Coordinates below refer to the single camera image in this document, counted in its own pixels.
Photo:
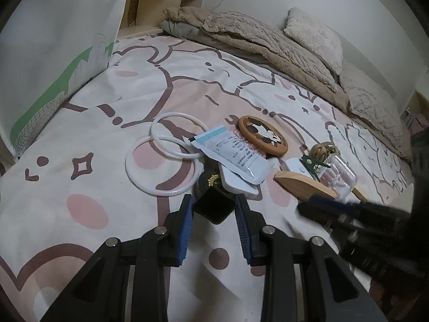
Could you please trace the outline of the long wooden block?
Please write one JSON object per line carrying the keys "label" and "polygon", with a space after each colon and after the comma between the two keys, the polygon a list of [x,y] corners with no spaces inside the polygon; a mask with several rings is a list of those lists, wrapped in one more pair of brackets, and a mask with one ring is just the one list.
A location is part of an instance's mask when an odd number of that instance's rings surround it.
{"label": "long wooden block", "polygon": [[354,187],[352,189],[352,193],[354,194],[354,196],[360,200],[360,201],[368,201],[367,196],[364,194],[364,192],[358,187]]}

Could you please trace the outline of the small black box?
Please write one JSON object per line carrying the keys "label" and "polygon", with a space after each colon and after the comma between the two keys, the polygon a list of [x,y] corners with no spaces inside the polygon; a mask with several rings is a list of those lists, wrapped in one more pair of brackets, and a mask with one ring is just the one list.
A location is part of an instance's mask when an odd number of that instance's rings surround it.
{"label": "small black box", "polygon": [[236,202],[216,188],[208,188],[193,204],[193,211],[214,225],[221,224],[236,207]]}

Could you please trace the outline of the black round tin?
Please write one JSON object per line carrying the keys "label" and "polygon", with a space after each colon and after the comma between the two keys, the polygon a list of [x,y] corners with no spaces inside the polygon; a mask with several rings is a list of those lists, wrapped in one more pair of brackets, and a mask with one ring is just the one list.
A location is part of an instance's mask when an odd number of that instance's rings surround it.
{"label": "black round tin", "polygon": [[211,200],[218,196],[223,196],[220,174],[214,170],[203,171],[199,176],[195,187],[195,197],[197,201]]}

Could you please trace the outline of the clear plastic case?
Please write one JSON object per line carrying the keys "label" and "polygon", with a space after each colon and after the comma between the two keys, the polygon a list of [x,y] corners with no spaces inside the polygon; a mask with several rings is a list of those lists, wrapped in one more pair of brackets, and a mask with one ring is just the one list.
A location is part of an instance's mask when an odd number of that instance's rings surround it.
{"label": "clear plastic case", "polygon": [[324,164],[317,172],[320,182],[344,201],[357,184],[356,174],[338,155],[330,155]]}

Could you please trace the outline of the wooden brush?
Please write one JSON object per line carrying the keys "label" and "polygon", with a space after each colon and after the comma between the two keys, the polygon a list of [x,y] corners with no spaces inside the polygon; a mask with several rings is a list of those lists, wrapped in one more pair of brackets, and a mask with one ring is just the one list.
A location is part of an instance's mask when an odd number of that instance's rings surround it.
{"label": "wooden brush", "polygon": [[337,198],[337,194],[333,190],[304,174],[293,171],[278,171],[273,179],[301,201],[307,201],[312,196],[323,196],[328,199]]}

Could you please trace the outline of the green clip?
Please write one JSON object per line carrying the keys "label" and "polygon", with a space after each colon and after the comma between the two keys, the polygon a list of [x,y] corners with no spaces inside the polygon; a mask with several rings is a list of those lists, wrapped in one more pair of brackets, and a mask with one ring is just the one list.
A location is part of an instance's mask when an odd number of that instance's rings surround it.
{"label": "green clip", "polygon": [[315,180],[319,180],[319,177],[317,174],[317,171],[319,168],[322,168],[322,167],[329,168],[328,164],[320,162],[317,159],[314,159],[313,157],[306,154],[303,154],[299,160],[302,163],[302,165],[306,168],[306,170],[310,173],[312,178],[314,178]]}

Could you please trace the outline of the white flat case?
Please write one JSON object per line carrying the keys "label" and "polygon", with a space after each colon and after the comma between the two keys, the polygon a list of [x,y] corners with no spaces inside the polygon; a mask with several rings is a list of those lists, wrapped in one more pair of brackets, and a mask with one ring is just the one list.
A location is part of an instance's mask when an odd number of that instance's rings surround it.
{"label": "white flat case", "polygon": [[258,188],[244,181],[240,176],[219,164],[220,177],[224,189],[233,194],[244,194],[249,199],[259,195]]}

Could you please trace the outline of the right quilted beige pillow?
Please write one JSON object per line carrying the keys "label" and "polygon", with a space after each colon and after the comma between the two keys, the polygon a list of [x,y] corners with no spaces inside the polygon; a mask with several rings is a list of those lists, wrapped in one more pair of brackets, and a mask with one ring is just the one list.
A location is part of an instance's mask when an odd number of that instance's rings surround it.
{"label": "right quilted beige pillow", "polygon": [[345,60],[339,83],[349,99],[349,112],[392,151],[403,159],[411,159],[409,131],[389,93]]}

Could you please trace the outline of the quilted beige pillow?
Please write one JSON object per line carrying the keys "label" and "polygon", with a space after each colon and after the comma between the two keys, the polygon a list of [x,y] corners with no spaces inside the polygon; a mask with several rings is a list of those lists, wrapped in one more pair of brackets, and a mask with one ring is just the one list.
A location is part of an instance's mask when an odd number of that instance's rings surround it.
{"label": "quilted beige pillow", "polygon": [[214,36],[235,36],[265,47],[318,79],[332,92],[337,91],[334,77],[320,59],[285,37],[279,30],[247,14],[241,12],[212,13],[205,19],[202,28]]}
{"label": "quilted beige pillow", "polygon": [[345,60],[339,83],[349,99],[349,112],[392,151],[403,159],[411,159],[409,131],[389,93]]}

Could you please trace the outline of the clothes pile in closet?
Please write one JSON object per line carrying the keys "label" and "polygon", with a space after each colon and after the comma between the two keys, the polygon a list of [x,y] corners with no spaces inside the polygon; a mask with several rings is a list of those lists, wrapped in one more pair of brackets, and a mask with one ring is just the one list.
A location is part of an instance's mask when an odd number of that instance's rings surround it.
{"label": "clothes pile in closet", "polygon": [[429,127],[428,119],[423,114],[413,114],[406,110],[404,122],[411,136],[425,131]]}

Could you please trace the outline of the cartoon bunny bedsheet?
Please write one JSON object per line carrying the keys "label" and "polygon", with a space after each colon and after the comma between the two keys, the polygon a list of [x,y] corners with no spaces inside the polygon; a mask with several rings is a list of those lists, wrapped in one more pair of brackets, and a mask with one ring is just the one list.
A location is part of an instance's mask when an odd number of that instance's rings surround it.
{"label": "cartoon bunny bedsheet", "polygon": [[[143,193],[124,168],[158,115],[180,112],[232,130],[242,116],[262,118],[286,137],[282,160],[331,141],[375,202],[389,204],[412,182],[408,164],[369,131],[272,71],[169,36],[124,40],[114,51],[112,65],[1,177],[1,287],[24,321],[40,321],[107,238],[140,238],[179,208],[182,195]],[[249,206],[291,237],[321,236],[334,246],[296,213],[297,199],[273,180],[279,160],[271,160]],[[260,320],[265,269],[247,266],[234,218],[213,225],[196,214],[183,266],[166,272],[169,321]]]}

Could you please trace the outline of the small fluffy beige pillow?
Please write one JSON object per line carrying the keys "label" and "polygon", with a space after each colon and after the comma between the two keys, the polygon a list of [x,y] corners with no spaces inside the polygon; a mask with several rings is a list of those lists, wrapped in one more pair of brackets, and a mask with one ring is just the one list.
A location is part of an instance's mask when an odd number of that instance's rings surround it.
{"label": "small fluffy beige pillow", "polygon": [[317,56],[334,74],[342,72],[342,44],[338,35],[321,20],[292,7],[286,19],[284,33]]}

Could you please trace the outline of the left quilted beige pillow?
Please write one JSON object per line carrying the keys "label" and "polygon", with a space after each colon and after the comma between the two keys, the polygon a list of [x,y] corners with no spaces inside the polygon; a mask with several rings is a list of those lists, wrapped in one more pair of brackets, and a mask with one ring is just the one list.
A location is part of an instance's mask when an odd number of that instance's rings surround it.
{"label": "left quilted beige pillow", "polygon": [[202,28],[214,36],[235,36],[265,47],[318,79],[332,92],[337,91],[334,77],[320,59],[285,37],[279,30],[247,14],[241,12],[212,13],[205,19]]}

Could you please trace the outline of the beige folded blanket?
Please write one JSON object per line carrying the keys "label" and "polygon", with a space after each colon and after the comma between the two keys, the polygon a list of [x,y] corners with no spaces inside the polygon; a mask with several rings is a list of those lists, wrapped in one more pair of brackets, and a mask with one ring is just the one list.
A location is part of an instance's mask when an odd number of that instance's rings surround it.
{"label": "beige folded blanket", "polygon": [[337,91],[332,92],[331,89],[319,82],[318,79],[300,70],[296,65],[272,53],[265,47],[235,36],[214,36],[205,32],[202,28],[203,23],[212,13],[199,7],[169,7],[164,10],[167,18],[162,22],[161,26],[168,34],[175,37],[200,42],[218,49],[229,49],[232,53],[241,57],[248,57],[254,63],[267,65],[280,74],[287,75],[340,109],[344,114],[367,129],[366,125],[349,112],[349,99],[340,86],[339,81],[335,81]]}

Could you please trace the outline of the white tote bag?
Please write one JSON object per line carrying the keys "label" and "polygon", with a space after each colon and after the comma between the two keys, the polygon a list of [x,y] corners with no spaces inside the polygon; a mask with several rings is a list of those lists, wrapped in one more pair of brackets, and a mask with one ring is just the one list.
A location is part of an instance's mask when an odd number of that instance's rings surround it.
{"label": "white tote bag", "polygon": [[126,0],[1,0],[1,158],[17,160],[103,72]]}

